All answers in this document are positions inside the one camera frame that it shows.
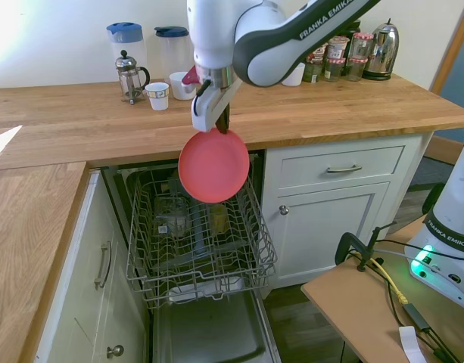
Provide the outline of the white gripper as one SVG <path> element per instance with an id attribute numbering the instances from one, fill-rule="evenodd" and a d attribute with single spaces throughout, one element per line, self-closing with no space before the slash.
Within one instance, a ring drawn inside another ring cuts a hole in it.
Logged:
<path id="1" fill-rule="evenodd" d="M 226 134 L 230 122 L 230 101 L 235 96 L 241 80 L 235 80 L 228 88 L 217 88 L 205 80 L 192 102 L 192 125 L 199 132 L 209 132 L 216 124 Z"/>

